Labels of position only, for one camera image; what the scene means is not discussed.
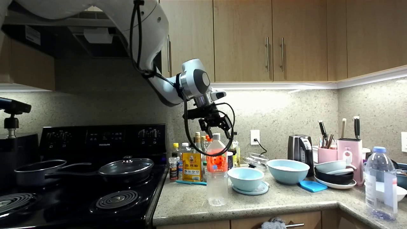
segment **yellow package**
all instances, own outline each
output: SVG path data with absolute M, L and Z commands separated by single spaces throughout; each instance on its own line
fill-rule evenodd
M 202 164 L 201 153 L 198 152 L 182 152 L 183 162 L 183 180 L 202 180 Z

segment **black stove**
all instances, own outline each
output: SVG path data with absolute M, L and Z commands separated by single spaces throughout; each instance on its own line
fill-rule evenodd
M 39 147 L 43 160 L 96 167 L 131 155 L 152 158 L 154 167 L 132 183 L 79 179 L 0 192 L 0 227 L 152 227 L 166 175 L 164 124 L 44 127 Z

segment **countertop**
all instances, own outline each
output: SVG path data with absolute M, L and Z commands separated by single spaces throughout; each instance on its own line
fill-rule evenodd
M 227 202 L 221 207 L 212 207 L 207 203 L 206 185 L 166 180 L 152 216 L 152 225 L 231 220 L 324 208 L 339 208 L 369 227 L 398 229 L 407 225 L 407 197 L 398 202 L 397 221 L 389 222 L 369 214 L 363 202 L 363 186 L 309 192 L 299 185 L 281 184 L 268 171 L 266 171 L 264 180 L 269 183 L 269 189 L 260 195 L 236 193 L 229 183 Z

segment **burner grate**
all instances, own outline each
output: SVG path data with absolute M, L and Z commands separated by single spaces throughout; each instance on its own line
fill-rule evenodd
M 12 193 L 0 195 L 0 213 L 23 207 L 28 204 L 33 198 L 34 195 L 31 193 Z
M 138 194 L 133 189 L 117 190 L 100 197 L 96 207 L 101 209 L 114 209 L 127 206 L 137 199 Z

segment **kettle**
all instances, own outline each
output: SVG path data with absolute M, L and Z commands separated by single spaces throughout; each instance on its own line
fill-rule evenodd
M 310 136 L 291 134 L 288 136 L 287 157 L 302 161 L 309 165 L 306 176 L 314 175 L 313 143 Z

